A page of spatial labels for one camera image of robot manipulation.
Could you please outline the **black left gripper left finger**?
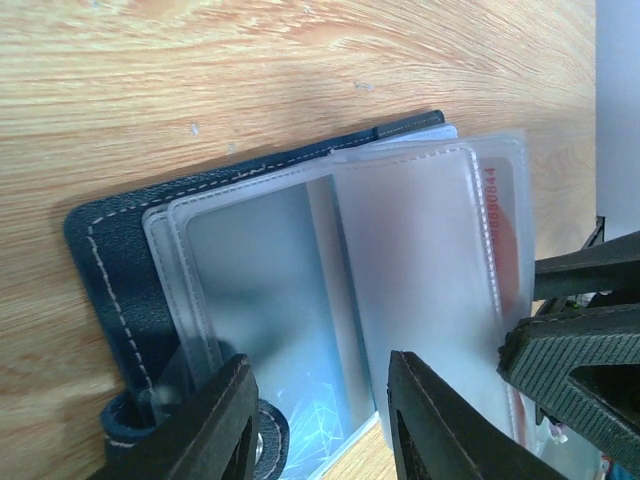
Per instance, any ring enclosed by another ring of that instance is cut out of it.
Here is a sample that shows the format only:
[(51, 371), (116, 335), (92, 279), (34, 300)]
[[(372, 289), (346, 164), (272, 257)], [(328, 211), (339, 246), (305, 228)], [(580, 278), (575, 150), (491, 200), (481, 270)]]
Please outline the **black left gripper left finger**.
[(258, 387), (237, 354), (181, 409), (93, 479), (251, 479)]

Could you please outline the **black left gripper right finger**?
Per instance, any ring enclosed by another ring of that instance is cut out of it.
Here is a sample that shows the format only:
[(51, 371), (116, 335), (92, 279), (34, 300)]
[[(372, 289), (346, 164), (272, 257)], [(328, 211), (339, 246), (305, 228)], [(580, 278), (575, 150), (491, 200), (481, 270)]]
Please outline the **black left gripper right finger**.
[(494, 427), (413, 352), (391, 352), (387, 392), (399, 479), (564, 477)]

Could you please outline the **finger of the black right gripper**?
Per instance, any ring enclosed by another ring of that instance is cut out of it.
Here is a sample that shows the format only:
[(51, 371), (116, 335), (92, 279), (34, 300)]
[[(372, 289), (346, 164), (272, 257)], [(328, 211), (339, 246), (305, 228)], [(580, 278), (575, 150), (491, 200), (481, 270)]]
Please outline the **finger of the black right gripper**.
[(638, 288), (638, 231), (535, 262), (534, 300)]
[(639, 306), (530, 317), (499, 348), (498, 372), (545, 414), (614, 460), (639, 458)]

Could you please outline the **red white card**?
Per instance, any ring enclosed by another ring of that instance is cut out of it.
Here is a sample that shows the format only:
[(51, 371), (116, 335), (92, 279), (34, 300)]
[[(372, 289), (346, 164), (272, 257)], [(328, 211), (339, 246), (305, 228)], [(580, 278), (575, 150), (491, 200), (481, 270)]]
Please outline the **red white card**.
[(535, 415), (530, 401), (496, 372), (498, 348), (505, 336), (531, 310), (533, 294), (532, 245), (526, 210), (518, 203), (520, 171), (503, 156), (479, 160), (488, 210), (488, 229), (497, 276), (500, 318), (486, 335), (483, 356), (491, 365), (487, 378), (492, 393), (482, 414), (502, 433), (529, 449), (534, 443)]

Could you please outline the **blue leather card holder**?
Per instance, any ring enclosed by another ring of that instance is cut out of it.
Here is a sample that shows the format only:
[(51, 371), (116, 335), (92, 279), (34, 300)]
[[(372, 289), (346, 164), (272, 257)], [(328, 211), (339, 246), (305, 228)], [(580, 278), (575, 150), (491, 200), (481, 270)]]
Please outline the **blue leather card holder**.
[(101, 415), (108, 463), (237, 354), (258, 387), (251, 479), (317, 479), (372, 425), (391, 434), (393, 350), (485, 418), (490, 155), (520, 171), (534, 286), (523, 140), (461, 138), (437, 110), (72, 210), (65, 237), (127, 385)]

